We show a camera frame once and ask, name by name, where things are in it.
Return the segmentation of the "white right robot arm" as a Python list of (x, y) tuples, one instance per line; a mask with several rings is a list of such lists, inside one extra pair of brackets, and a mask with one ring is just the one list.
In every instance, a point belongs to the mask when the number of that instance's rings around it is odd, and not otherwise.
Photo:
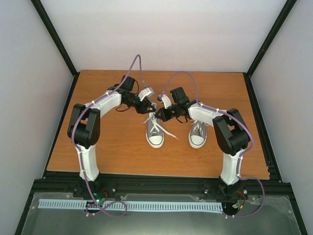
[(161, 93), (158, 100), (164, 105), (156, 118), (166, 122), (172, 118), (185, 117), (212, 126), (220, 150), (223, 152), (223, 168), (220, 175), (226, 185), (241, 179), (243, 155), (254, 147), (254, 139), (237, 109), (221, 110), (209, 107), (198, 99), (190, 100), (182, 87), (170, 91), (174, 103)]

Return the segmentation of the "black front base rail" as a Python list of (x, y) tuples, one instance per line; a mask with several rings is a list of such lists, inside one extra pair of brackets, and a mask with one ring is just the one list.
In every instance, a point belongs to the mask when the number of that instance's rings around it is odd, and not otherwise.
[(233, 201), (256, 196), (288, 196), (294, 199), (294, 193), (289, 183), (276, 179), (241, 181), (237, 186), (226, 189), (217, 178), (186, 178), (161, 176), (135, 176), (118, 174), (100, 174), (94, 182), (86, 183), (78, 173), (48, 171), (46, 175), (34, 181), (31, 192), (70, 192), (75, 197), (90, 198), (108, 195), (119, 199), (127, 194), (173, 194), (191, 195), (201, 199), (216, 201)]

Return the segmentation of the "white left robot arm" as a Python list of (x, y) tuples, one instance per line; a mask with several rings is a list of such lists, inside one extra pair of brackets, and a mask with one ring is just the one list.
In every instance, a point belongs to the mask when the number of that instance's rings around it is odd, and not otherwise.
[(84, 190), (91, 197), (98, 196), (102, 191), (102, 185), (95, 180), (99, 175), (95, 147), (100, 137), (101, 117), (121, 104), (135, 108), (138, 114), (156, 110), (149, 100), (154, 94), (153, 89), (145, 87), (136, 94), (132, 92), (134, 83), (134, 78), (123, 76), (119, 84), (109, 87), (101, 97), (73, 106), (67, 135), (77, 151), (80, 177), (88, 181)]

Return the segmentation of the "black frame post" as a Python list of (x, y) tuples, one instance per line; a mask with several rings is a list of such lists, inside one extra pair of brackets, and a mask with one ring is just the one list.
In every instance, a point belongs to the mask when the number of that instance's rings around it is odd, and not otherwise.
[(253, 59), (249, 69), (244, 74), (245, 81), (251, 79), (252, 75), (254, 74), (257, 67), (261, 63), (264, 55), (266, 54), (267, 50), (269, 49), (270, 45), (272, 44), (273, 40), (275, 39), (276, 35), (278, 34), (279, 30), (281, 29), (282, 25), (284, 24), (285, 20), (287, 19), (289, 13), (293, 9), (296, 2), (297, 0), (287, 0), (285, 2), (279, 15), (277, 16), (275, 22), (273, 23), (269, 33), (267, 34), (260, 49), (258, 50), (255, 58)]
[(51, 39), (53, 40), (56, 48), (58, 49), (63, 61), (65, 62), (68, 70), (73, 77), (76, 77), (78, 71), (76, 70), (62, 40), (60, 39), (57, 30), (55, 29), (47, 11), (45, 10), (42, 2), (40, 0), (31, 0), (36, 12), (38, 13), (40, 19), (42, 20), (45, 28), (47, 29)]

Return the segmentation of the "white shoelace of sneaker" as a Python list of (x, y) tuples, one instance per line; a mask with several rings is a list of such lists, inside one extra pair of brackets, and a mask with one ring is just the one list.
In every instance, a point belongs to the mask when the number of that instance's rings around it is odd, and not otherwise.
[(191, 136), (198, 136), (202, 137), (203, 139), (206, 138), (207, 136), (207, 124), (205, 122), (195, 120), (192, 123), (192, 128), (191, 128)]
[(166, 129), (164, 129), (161, 126), (161, 124), (159, 124), (157, 122), (157, 118), (155, 117), (155, 113), (149, 113), (147, 115), (147, 119), (143, 122), (143, 124), (144, 123), (147, 124), (147, 129), (148, 129), (149, 133), (154, 134), (154, 133), (159, 133), (160, 131), (162, 131), (163, 133), (165, 133), (165, 134), (167, 134), (173, 138), (176, 138), (178, 140), (178, 138), (174, 134), (168, 132)]

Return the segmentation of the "black left frame post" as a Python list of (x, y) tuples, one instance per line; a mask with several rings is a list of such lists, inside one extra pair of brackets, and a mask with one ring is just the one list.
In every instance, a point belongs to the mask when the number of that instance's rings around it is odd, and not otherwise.
[(47, 29), (51, 39), (53, 40), (56, 48), (58, 49), (63, 61), (65, 62), (68, 70), (73, 77), (76, 77), (78, 71), (76, 70), (62, 40), (60, 39), (57, 30), (55, 29), (47, 11), (45, 10), (42, 2), (40, 0), (31, 0), (36, 12), (38, 13), (40, 19), (42, 20), (45, 28)]

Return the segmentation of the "clear plastic front sheet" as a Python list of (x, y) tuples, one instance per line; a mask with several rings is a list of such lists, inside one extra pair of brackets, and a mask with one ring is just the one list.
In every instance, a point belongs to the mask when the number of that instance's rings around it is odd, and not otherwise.
[[(21, 230), (23, 235), (298, 235), (287, 196), (243, 201), (237, 218), (211, 212), (133, 212), (39, 209), (40, 199), (84, 200), (70, 193), (37, 193)], [(187, 195), (129, 194), (127, 201), (213, 202)]]

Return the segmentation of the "grey sneaker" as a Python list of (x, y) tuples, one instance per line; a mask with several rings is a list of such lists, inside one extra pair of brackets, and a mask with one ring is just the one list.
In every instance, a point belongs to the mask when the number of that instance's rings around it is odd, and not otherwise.
[(147, 115), (146, 140), (152, 148), (160, 148), (164, 143), (164, 133), (161, 128), (161, 120), (155, 117), (155, 112)]
[(192, 127), (188, 135), (189, 144), (192, 148), (201, 148), (207, 140), (208, 124), (199, 120), (192, 120)]

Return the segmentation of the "black right frame post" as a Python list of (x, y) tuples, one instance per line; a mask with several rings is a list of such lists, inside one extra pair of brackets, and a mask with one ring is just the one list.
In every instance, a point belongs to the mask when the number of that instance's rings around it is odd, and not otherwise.
[(267, 34), (260, 49), (258, 50), (255, 58), (253, 59), (249, 69), (244, 74), (245, 81), (251, 79), (252, 75), (254, 74), (257, 67), (261, 63), (264, 55), (266, 54), (267, 50), (269, 49), (270, 45), (272, 44), (273, 40), (275, 39), (276, 35), (278, 34), (279, 30), (281, 29), (282, 25), (284, 24), (285, 20), (287, 19), (289, 13), (293, 9), (296, 2), (297, 0), (287, 0), (285, 2), (279, 15), (277, 16), (275, 22), (273, 23), (269, 33)]

